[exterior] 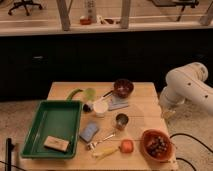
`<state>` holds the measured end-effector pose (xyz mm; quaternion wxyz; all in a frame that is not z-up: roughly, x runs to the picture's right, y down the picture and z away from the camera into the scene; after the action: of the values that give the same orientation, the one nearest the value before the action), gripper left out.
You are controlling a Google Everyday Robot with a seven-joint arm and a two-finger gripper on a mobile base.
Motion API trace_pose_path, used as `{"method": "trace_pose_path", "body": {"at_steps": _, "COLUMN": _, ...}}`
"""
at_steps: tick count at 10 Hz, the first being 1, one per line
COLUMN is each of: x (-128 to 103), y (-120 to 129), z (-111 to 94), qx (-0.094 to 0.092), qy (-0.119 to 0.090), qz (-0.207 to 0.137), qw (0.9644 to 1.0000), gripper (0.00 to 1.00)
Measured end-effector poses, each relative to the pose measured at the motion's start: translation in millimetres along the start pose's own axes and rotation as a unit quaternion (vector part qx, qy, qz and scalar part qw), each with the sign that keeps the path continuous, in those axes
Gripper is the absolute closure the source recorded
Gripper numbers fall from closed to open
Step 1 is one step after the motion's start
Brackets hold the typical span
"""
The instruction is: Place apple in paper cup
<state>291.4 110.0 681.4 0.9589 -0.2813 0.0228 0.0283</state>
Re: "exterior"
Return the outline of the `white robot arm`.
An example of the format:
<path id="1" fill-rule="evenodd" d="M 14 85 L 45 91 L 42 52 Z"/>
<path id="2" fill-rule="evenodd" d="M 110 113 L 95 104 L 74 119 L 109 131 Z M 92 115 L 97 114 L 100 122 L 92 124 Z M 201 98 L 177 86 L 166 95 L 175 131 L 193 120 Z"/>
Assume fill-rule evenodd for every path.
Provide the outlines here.
<path id="1" fill-rule="evenodd" d="M 162 110 L 172 110 L 188 99 L 213 115 L 213 87 L 205 84 L 207 78 L 208 69 L 200 62 L 170 70 L 165 77 L 166 86 L 159 97 Z"/>

